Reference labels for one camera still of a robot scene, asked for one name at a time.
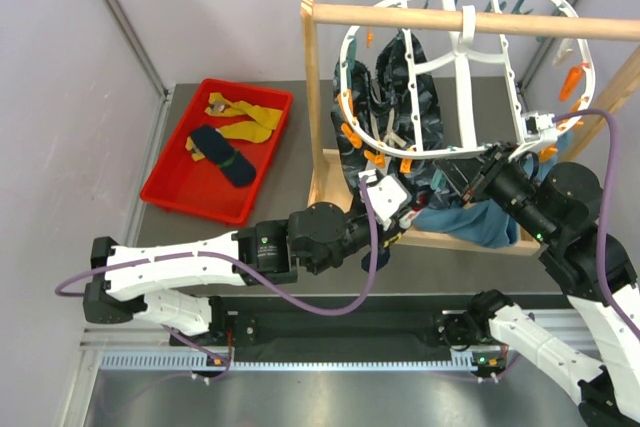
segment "wooden post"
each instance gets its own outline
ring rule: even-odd
[[[615,114],[629,100],[638,87],[640,87],[640,47],[618,69],[611,82],[591,103],[590,108],[606,110]],[[575,159],[606,123],[604,119],[593,115],[584,116],[582,120],[584,126],[572,129],[572,132],[574,132],[573,141],[560,156],[561,160]]]
[[[315,4],[313,20],[318,24],[462,31],[462,12],[437,9]],[[475,30],[489,34],[640,41],[640,20],[477,12]]]
[[[318,33],[316,23],[313,20],[314,4],[315,0],[302,0],[300,15],[302,16],[302,34],[304,37],[304,65],[307,73],[307,103],[309,104],[311,155],[313,158],[311,196],[322,198],[328,165],[322,153],[322,103],[320,99]]]

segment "orange clip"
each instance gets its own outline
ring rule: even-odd
[[[559,100],[563,102],[565,100],[569,100],[569,97],[571,97],[571,94],[573,93],[574,89],[576,88],[576,86],[584,76],[584,69],[588,67],[589,67],[589,64],[586,62],[583,62],[580,65],[571,67],[569,69],[567,78],[564,80],[564,84],[562,86],[562,89],[560,90],[560,95],[558,96]]]
[[[549,162],[551,158],[558,153],[558,149],[555,145],[551,145],[546,149],[542,149],[538,154],[540,162]]]
[[[351,96],[351,90],[345,91],[346,96],[349,97],[349,110],[351,111],[351,115],[353,115],[353,97]],[[338,104],[340,104],[340,109],[342,109],[342,116],[346,119],[347,115],[344,112],[344,104],[342,103],[342,94],[338,94]]]
[[[376,167],[380,169],[384,169],[384,166],[386,165],[386,162],[384,160],[384,154],[374,154],[370,150],[365,150],[364,156],[367,160],[373,162],[376,165]]]
[[[340,130],[342,130],[342,133],[347,136],[347,139],[349,139],[351,145],[353,145],[356,149],[362,147],[362,139],[358,134],[351,130],[351,127],[349,127],[347,123],[343,122],[340,126]]]
[[[409,148],[410,151],[416,150],[415,147]],[[400,162],[400,173],[401,174],[410,174],[411,173],[411,159],[402,159]]]
[[[374,37],[373,32],[371,32],[371,27],[367,27],[367,49],[373,44]]]

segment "blue cloth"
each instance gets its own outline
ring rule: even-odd
[[[558,152],[565,150],[571,143],[571,132],[558,139]],[[544,179],[551,168],[558,163],[554,155],[548,162],[540,163],[537,178]],[[531,173],[533,162],[527,159],[524,170]],[[518,224],[507,215],[493,200],[473,204],[464,209],[459,204],[448,209],[435,210],[425,208],[413,221],[418,230],[451,234],[459,239],[468,240],[482,247],[497,249],[514,245],[520,240]]]

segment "yellow cloth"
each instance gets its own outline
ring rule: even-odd
[[[252,105],[244,100],[231,102],[225,99],[221,93],[213,92],[209,95],[209,107],[205,112],[213,117],[235,117],[248,115],[262,127],[275,130],[280,122],[282,111],[270,109],[259,105]]]
[[[225,139],[247,140],[254,144],[261,144],[271,137],[271,130],[252,120],[218,127],[218,132]]]

